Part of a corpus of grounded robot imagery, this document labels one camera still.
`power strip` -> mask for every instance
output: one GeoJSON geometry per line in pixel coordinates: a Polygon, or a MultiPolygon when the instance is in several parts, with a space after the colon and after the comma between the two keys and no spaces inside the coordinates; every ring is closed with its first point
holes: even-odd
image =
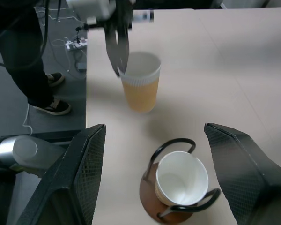
{"type": "Polygon", "coordinates": [[[77,49],[83,49],[88,46],[88,40],[84,39],[83,37],[80,39],[80,42],[77,43],[77,41],[67,41],[66,48],[68,51],[77,50],[77,49]]]}

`gray floor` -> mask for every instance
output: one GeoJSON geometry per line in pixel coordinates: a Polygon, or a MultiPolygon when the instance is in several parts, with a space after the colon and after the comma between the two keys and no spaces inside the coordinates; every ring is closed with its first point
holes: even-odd
{"type": "MultiPolygon", "coordinates": [[[[56,17],[56,11],[50,11],[52,17],[56,17]]],[[[71,16],[70,10],[62,10],[60,17],[71,16]]],[[[55,39],[63,39],[64,37],[71,39],[75,34],[75,28],[80,23],[74,19],[60,20],[55,22],[49,19],[49,39],[51,42],[55,39]]],[[[62,42],[54,42],[55,45],[61,45],[62,42]]],[[[34,133],[64,131],[82,129],[85,127],[85,94],[86,86],[83,79],[85,74],[78,73],[74,68],[73,53],[69,52],[71,60],[70,74],[64,68],[68,68],[68,60],[64,47],[53,47],[55,55],[59,61],[53,57],[52,48],[47,44],[46,51],[43,54],[44,70],[47,73],[62,72],[66,76],[66,81],[54,90],[54,95],[70,103],[73,111],[67,116],[54,117],[44,112],[36,111],[30,107],[29,124],[33,127],[34,133]]],[[[81,62],[85,62],[86,57],[83,55],[81,62]]],[[[18,90],[12,78],[5,68],[0,67],[0,136],[27,134],[30,130],[22,127],[27,110],[26,97],[18,90]]]]}

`person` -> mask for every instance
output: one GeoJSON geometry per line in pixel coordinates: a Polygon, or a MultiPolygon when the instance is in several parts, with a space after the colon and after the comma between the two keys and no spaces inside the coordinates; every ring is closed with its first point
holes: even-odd
{"type": "MultiPolygon", "coordinates": [[[[54,98],[51,87],[61,84],[61,73],[46,74],[40,58],[29,68],[20,68],[32,63],[40,54],[43,36],[33,6],[25,8],[20,20],[0,37],[0,53],[6,70],[15,84],[34,108],[51,115],[65,115],[71,111],[70,104],[54,98]]],[[[23,7],[6,8],[0,5],[0,33],[19,15],[23,7]]]]}

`cup rim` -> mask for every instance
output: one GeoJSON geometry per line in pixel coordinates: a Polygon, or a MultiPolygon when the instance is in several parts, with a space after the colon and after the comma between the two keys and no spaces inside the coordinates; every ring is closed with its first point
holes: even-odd
{"type": "Polygon", "coordinates": [[[207,170],[206,170],[204,164],[203,164],[197,157],[195,157],[195,156],[192,155],[193,157],[195,157],[195,158],[198,160],[199,164],[203,167],[204,173],[205,173],[205,175],[207,176],[207,186],[206,186],[206,188],[204,189],[204,191],[202,192],[202,195],[200,195],[200,197],[198,197],[194,202],[191,202],[191,203],[189,203],[189,204],[187,204],[187,205],[179,204],[179,203],[173,201],[171,198],[169,198],[169,197],[164,193],[164,191],[162,190],[162,188],[161,188],[161,186],[160,186],[160,183],[159,183],[159,180],[158,180],[158,168],[159,168],[159,164],[160,164],[166,157],[168,157],[169,155],[171,155],[171,154],[173,154],[173,153],[176,153],[176,152],[180,152],[180,153],[183,153],[183,154],[184,154],[184,153],[185,153],[185,154],[189,154],[187,151],[174,151],[174,152],[170,152],[170,153],[166,154],[164,157],[162,157],[162,159],[161,159],[161,160],[159,161],[159,163],[158,163],[158,167],[157,167],[157,170],[156,170],[156,182],[157,182],[157,184],[158,184],[158,186],[159,186],[159,189],[160,189],[160,191],[162,192],[162,194],[163,194],[168,200],[170,200],[172,203],[174,203],[174,204],[176,204],[176,205],[183,205],[183,206],[194,205],[194,204],[198,203],[199,201],[201,201],[201,200],[204,198],[204,196],[205,196],[206,193],[207,193],[208,186],[209,186],[209,177],[208,177],[207,170]]]}
{"type": "Polygon", "coordinates": [[[131,53],[145,53],[145,54],[150,54],[150,55],[152,55],[152,56],[154,56],[154,57],[156,57],[156,58],[158,59],[158,61],[159,61],[159,67],[158,67],[155,71],[153,71],[152,73],[150,73],[150,74],[148,74],[148,75],[145,75],[145,76],[142,76],[142,77],[136,77],[136,76],[131,77],[131,76],[128,76],[128,75],[126,75],[125,73],[123,73],[123,72],[119,69],[119,67],[118,67],[118,73],[120,74],[120,76],[128,77],[128,78],[133,78],[133,79],[135,79],[135,80],[142,80],[142,79],[150,78],[150,77],[156,75],[156,73],[160,70],[160,68],[161,68],[161,60],[160,60],[160,58],[159,58],[157,55],[155,55],[155,54],[153,54],[153,53],[150,53],[150,52],[143,52],[143,51],[137,51],[137,52],[131,52],[131,53]]]}

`white shoe sole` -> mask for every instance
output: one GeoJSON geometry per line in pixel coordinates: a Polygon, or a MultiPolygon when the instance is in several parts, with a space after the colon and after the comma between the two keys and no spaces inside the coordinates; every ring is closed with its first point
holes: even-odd
{"type": "Polygon", "coordinates": [[[49,87],[50,88],[56,87],[57,85],[61,84],[61,82],[63,82],[64,80],[65,80],[65,76],[61,73],[60,79],[54,83],[50,83],[49,87]]]}
{"type": "Polygon", "coordinates": [[[37,107],[37,106],[34,106],[33,108],[38,109],[38,110],[41,110],[41,111],[46,112],[46,113],[48,113],[48,114],[50,114],[50,115],[53,115],[53,116],[63,116],[63,115],[66,115],[66,114],[68,114],[68,113],[71,111],[71,109],[72,109],[72,107],[71,107],[70,104],[69,104],[69,107],[68,107],[66,110],[61,111],[61,112],[51,112],[51,111],[48,111],[48,110],[46,110],[46,109],[43,109],[43,108],[40,108],[40,107],[37,107]]]}

